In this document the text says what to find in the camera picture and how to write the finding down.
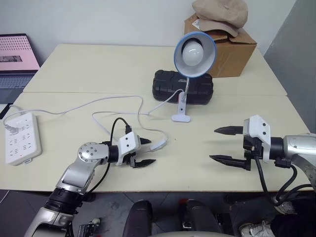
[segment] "pink screen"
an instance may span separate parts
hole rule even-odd
[[[0,71],[39,68],[26,36],[0,36]]]

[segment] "light bulb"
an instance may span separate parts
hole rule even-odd
[[[204,50],[202,45],[196,41],[190,41],[182,51],[182,58],[188,66],[196,66],[202,61]]]

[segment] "power strip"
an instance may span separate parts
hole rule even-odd
[[[5,129],[5,162],[7,164],[29,163],[32,158],[41,154],[39,127],[35,115],[27,113],[6,123],[19,129],[14,135]]]

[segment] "desk lamp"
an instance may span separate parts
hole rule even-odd
[[[190,79],[204,75],[216,58],[214,40],[204,32],[191,32],[180,39],[174,50],[174,65],[178,72],[187,78],[186,88],[178,97],[178,114],[171,119],[175,122],[190,122],[186,115],[187,93]]]

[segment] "cardboard box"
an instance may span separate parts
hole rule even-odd
[[[184,21],[184,34],[200,31],[196,14]],[[224,31],[207,31],[217,46],[215,63],[208,73],[213,78],[238,77],[257,46],[247,32],[241,28],[237,37],[231,37]]]

